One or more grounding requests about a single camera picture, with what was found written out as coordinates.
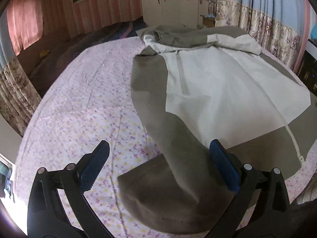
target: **wooden cabinet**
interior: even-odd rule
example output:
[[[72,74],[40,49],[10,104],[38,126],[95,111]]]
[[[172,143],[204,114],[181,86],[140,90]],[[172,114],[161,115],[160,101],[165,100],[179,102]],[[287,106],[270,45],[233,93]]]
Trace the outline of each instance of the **wooden cabinet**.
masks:
[[[162,24],[161,0],[142,0],[143,19],[148,26]]]
[[[173,25],[196,28],[208,13],[206,0],[142,0],[143,18],[148,26]]]
[[[202,17],[202,24],[205,25],[207,28],[213,28],[216,23],[214,18]]]

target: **floral curtain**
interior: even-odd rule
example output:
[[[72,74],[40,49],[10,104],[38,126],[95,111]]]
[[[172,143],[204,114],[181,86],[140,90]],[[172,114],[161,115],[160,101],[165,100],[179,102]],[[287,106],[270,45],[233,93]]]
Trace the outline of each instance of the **floral curtain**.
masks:
[[[239,26],[294,69],[302,44],[303,14],[303,0],[218,0],[216,27]]]
[[[4,11],[0,17],[0,114],[23,136],[40,101],[15,55]]]
[[[258,10],[231,0],[218,0],[216,27],[238,26],[262,47],[293,69],[301,37],[292,28]]]

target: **bedside table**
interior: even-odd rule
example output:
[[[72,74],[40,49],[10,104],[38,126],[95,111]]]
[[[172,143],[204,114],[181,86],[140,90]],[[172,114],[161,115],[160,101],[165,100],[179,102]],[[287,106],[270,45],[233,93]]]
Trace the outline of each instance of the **bedside table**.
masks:
[[[207,28],[213,28],[215,26],[215,19],[214,18],[206,18],[202,16],[202,24],[205,25]]]

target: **blue gripper pad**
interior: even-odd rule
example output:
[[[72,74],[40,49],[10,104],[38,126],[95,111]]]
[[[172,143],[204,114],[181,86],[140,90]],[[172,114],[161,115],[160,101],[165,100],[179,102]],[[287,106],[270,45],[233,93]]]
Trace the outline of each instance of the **blue gripper pad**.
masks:
[[[210,143],[209,152],[211,160],[215,163],[228,189],[237,195],[240,190],[240,175],[231,164],[218,140],[213,140]]]
[[[82,194],[92,188],[102,167],[106,163],[109,154],[109,143],[105,140],[101,141],[93,151],[89,163],[86,165],[85,169],[80,175],[79,190]]]

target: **metal screw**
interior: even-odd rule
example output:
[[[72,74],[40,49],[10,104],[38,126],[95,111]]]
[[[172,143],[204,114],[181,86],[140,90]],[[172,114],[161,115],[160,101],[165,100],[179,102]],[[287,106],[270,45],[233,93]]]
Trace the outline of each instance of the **metal screw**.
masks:
[[[37,172],[38,172],[39,174],[42,174],[42,173],[44,173],[44,171],[45,171],[45,168],[44,168],[44,167],[41,167],[40,169],[38,169]]]
[[[67,166],[66,166],[66,169],[67,170],[74,170],[74,168],[75,168],[75,164],[74,163],[70,163],[70,164],[68,164]]]
[[[281,173],[281,170],[278,168],[274,168],[273,169],[274,173],[276,173],[277,175],[279,175]]]
[[[250,164],[244,164],[244,168],[245,168],[245,170],[250,171],[250,170],[252,170],[252,165],[250,165]]]

